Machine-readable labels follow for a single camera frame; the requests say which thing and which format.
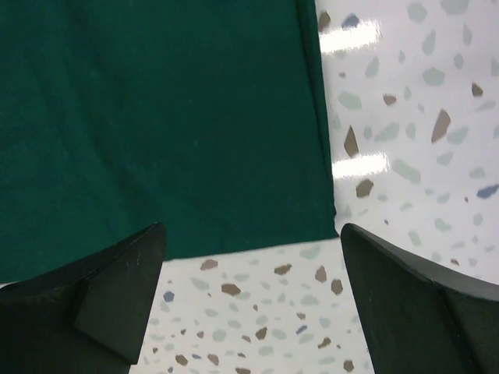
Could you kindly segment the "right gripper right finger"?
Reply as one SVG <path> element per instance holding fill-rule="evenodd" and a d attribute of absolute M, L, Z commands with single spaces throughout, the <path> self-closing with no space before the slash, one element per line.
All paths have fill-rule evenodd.
<path fill-rule="evenodd" d="M 498 286 L 405 251 L 356 224 L 346 270 L 376 373 L 498 372 Z"/>

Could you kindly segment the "green surgical cloth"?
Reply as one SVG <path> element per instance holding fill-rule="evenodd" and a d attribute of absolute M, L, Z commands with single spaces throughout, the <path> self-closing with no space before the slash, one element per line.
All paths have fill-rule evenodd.
<path fill-rule="evenodd" d="M 155 222 L 185 259 L 334 216 L 314 2 L 2 2 L 2 282 Z"/>

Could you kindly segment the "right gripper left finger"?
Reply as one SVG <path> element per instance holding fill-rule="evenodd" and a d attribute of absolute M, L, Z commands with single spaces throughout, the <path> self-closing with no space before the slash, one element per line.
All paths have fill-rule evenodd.
<path fill-rule="evenodd" d="M 166 246 L 152 224 L 1 289 L 3 373 L 127 373 L 139 361 Z"/>

